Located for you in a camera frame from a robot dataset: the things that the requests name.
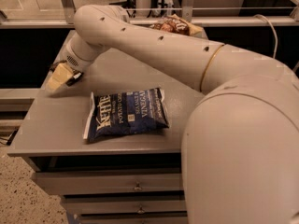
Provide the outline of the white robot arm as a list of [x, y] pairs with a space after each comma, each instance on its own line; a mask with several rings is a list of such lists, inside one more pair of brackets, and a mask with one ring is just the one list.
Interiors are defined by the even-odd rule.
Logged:
[[298, 224], [298, 78], [284, 63], [220, 42], [132, 25], [120, 7], [87, 5], [47, 83], [118, 49], [202, 92], [182, 138], [189, 224]]

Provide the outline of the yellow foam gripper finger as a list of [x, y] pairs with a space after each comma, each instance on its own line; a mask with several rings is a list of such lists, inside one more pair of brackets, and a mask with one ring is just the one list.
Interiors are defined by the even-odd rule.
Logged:
[[50, 79], [46, 84], [48, 91], [56, 91], [63, 86], [72, 76], [73, 70], [67, 63], [59, 63], [54, 69]]

